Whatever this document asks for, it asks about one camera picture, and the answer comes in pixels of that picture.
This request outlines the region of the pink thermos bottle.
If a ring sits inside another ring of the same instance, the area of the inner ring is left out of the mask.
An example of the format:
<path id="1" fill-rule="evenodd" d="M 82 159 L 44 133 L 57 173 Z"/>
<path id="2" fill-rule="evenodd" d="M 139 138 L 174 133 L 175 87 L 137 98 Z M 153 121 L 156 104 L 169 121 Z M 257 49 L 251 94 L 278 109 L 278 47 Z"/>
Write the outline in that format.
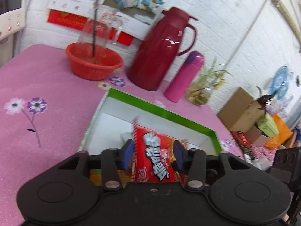
<path id="1" fill-rule="evenodd" d="M 203 67 L 204 62 L 205 58 L 201 53 L 195 50 L 192 51 L 164 92 L 166 98 L 171 102 L 177 103 L 183 97 L 186 89 Z"/>

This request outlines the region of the green cardboard box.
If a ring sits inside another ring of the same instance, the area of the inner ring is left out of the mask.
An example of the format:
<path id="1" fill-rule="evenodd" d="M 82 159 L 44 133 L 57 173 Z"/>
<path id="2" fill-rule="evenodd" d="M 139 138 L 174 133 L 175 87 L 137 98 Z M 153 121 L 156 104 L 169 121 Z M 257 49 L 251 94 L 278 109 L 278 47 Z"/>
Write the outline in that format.
<path id="1" fill-rule="evenodd" d="M 222 151 L 214 130 L 114 88 L 102 97 L 79 150 L 99 155 L 108 148 L 121 148 L 121 136 L 132 131 L 134 118 L 143 127 L 186 140 L 188 148 L 199 148 L 208 155 Z"/>

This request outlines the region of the red plastic basin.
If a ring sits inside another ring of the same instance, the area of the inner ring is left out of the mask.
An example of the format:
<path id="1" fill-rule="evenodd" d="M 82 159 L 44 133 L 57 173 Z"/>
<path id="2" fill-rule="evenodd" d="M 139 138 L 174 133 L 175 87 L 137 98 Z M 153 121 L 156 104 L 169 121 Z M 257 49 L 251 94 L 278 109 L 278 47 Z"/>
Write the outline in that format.
<path id="1" fill-rule="evenodd" d="M 72 72 L 85 80 L 104 80 L 123 66 L 123 59 L 119 54 L 100 45 L 76 42 L 68 45 L 65 52 Z"/>

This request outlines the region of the clear glass pitcher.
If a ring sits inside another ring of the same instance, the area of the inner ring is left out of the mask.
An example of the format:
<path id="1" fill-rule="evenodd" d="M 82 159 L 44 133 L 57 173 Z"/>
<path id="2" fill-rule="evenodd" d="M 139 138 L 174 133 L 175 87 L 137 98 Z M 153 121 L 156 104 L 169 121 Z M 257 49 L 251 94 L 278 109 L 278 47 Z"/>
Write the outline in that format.
<path id="1" fill-rule="evenodd" d="M 103 5 L 97 4 L 97 23 L 96 23 L 96 41 L 95 45 L 100 45 L 104 48 L 107 47 L 107 43 L 116 44 L 118 37 L 123 28 L 123 20 L 117 16 L 117 10 Z M 87 42 L 92 44 L 93 34 L 93 9 L 89 15 L 89 18 L 84 25 L 78 42 Z"/>

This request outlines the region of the green shoe box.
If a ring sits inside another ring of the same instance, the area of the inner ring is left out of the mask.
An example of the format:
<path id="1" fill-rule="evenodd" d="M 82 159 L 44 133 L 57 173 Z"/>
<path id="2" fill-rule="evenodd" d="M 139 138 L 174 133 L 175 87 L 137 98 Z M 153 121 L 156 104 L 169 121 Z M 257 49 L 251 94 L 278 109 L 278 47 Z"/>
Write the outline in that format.
<path id="1" fill-rule="evenodd" d="M 275 135 L 279 134 L 277 125 L 275 124 L 274 119 L 268 113 L 265 113 L 259 120 L 256 122 L 257 128 L 267 137 L 272 138 Z"/>

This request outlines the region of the dark red thermos jug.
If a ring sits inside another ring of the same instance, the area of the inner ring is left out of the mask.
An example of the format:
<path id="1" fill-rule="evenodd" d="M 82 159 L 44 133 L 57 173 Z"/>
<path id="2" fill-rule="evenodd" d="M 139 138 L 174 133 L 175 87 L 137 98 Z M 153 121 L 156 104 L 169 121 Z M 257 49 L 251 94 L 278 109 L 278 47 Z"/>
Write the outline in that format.
<path id="1" fill-rule="evenodd" d="M 163 10 L 162 14 L 164 16 L 151 28 L 127 71 L 127 78 L 133 84 L 148 91 L 159 88 L 174 59 L 189 52 L 196 41 L 197 30 L 189 23 L 190 19 L 197 21 L 196 17 L 177 7 Z M 194 37 L 191 45 L 181 52 L 187 27 L 194 31 Z"/>

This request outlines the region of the orange bag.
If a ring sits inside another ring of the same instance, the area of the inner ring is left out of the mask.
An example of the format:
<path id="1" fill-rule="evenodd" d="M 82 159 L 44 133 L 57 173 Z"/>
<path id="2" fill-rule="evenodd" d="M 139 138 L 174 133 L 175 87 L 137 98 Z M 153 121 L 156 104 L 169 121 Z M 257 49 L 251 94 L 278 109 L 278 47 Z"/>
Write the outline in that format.
<path id="1" fill-rule="evenodd" d="M 267 141 L 267 143 L 264 144 L 264 146 L 269 150 L 275 150 L 281 144 L 287 141 L 293 134 L 291 129 L 289 129 L 289 127 L 284 123 L 284 121 L 281 119 L 281 117 L 279 117 L 279 115 L 273 114 L 272 118 L 275 121 L 279 133 L 270 138 Z"/>

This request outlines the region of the blue paper fans decoration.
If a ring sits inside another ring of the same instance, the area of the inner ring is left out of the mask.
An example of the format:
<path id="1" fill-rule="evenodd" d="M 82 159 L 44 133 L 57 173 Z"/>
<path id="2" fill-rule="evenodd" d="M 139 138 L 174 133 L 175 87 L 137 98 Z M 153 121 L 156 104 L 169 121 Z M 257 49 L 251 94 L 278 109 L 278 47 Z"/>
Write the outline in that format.
<path id="1" fill-rule="evenodd" d="M 289 88 L 289 70 L 287 66 L 282 66 L 277 70 L 270 81 L 268 92 L 280 101 L 287 93 Z"/>

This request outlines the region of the glass vase with plant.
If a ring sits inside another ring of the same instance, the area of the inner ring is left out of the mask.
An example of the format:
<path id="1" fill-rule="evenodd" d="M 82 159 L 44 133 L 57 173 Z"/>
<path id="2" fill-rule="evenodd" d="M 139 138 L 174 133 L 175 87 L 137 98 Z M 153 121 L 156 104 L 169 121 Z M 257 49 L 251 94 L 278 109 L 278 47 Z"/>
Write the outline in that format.
<path id="1" fill-rule="evenodd" d="M 185 98 L 187 101 L 196 106 L 208 103 L 213 92 L 226 82 L 226 75 L 232 75 L 222 67 L 223 64 L 216 63 L 217 56 L 215 55 L 211 65 L 204 64 L 193 82 L 186 89 Z"/>

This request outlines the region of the dark red leaf plant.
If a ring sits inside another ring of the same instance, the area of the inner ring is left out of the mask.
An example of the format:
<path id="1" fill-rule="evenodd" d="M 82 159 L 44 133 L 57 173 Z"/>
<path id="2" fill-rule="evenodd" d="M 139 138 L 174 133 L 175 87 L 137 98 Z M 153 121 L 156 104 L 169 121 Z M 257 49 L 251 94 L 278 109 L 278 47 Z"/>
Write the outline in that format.
<path id="1" fill-rule="evenodd" d="M 257 86 L 259 91 L 259 97 L 257 98 L 257 103 L 260 105 L 259 109 L 266 111 L 266 106 L 270 105 L 271 100 L 274 98 L 276 92 L 273 94 L 263 94 L 262 89 Z"/>

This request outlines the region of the white water dispenser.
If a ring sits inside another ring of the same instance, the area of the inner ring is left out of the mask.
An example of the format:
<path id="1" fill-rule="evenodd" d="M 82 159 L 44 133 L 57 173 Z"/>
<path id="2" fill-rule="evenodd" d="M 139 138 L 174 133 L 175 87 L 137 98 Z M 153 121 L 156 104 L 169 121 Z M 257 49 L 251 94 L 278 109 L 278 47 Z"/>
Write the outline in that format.
<path id="1" fill-rule="evenodd" d="M 1 66 L 13 58 L 14 35 L 26 25 L 26 0 L 1 0 Z"/>

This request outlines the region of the pink floral tablecloth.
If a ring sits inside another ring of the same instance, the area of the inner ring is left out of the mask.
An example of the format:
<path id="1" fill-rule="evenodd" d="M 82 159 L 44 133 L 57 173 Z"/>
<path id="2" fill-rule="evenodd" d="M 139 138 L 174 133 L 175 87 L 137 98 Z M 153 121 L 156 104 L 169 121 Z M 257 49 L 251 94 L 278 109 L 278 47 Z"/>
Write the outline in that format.
<path id="1" fill-rule="evenodd" d="M 74 154 L 104 96 L 97 82 L 74 75 L 64 50 L 33 45 L 1 68 L 1 225 L 19 225 L 20 186 Z M 46 101 L 29 121 L 27 109 L 14 115 L 16 98 Z"/>

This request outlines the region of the wall calendar poster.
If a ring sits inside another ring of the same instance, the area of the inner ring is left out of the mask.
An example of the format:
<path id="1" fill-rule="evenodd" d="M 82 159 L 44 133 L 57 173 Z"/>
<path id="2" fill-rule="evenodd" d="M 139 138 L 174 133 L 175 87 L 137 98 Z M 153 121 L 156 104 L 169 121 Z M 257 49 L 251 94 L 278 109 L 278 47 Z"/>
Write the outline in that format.
<path id="1" fill-rule="evenodd" d="M 143 40 L 167 0 L 49 0 L 48 22 L 83 30 L 88 18 L 111 23 L 117 29 L 122 22 L 118 42 L 131 45 Z"/>

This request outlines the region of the black stirring stick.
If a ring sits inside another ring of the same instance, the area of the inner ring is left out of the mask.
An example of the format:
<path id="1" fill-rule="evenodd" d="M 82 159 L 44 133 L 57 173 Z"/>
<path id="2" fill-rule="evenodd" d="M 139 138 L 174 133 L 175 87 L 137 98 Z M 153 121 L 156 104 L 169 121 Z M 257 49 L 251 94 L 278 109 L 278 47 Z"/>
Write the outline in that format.
<path id="1" fill-rule="evenodd" d="M 95 58 L 95 41 L 96 41 L 96 23 L 97 23 L 97 10 L 98 10 L 98 0 L 95 0 L 94 5 L 93 5 L 93 38 L 92 38 L 92 59 L 94 62 L 94 58 Z"/>

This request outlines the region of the red lion snack bag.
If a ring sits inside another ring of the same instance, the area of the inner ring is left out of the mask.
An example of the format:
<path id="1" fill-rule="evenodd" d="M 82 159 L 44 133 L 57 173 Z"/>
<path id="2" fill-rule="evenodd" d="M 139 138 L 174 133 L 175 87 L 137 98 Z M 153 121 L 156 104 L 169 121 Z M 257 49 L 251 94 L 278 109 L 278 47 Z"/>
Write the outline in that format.
<path id="1" fill-rule="evenodd" d="M 176 171 L 173 137 L 143 127 L 135 117 L 133 123 L 134 157 L 131 181 L 137 183 L 167 183 L 186 181 L 186 176 Z"/>

